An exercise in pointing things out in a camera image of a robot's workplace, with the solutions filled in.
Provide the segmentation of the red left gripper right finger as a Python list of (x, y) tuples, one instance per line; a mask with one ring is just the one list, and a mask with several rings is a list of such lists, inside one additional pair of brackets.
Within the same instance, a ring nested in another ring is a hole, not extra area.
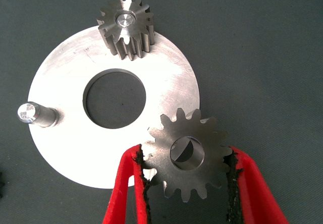
[(230, 167), (227, 223), (288, 223), (255, 161), (240, 149), (231, 149), (225, 157)]

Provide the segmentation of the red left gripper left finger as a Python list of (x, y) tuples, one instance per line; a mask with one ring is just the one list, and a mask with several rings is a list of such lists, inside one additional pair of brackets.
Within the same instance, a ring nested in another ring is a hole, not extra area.
[(129, 179), (134, 177), (135, 204), (137, 222), (151, 223), (148, 189), (156, 170), (144, 169), (142, 145), (138, 144), (126, 150), (120, 160), (115, 185), (102, 221), (103, 224), (125, 223)]

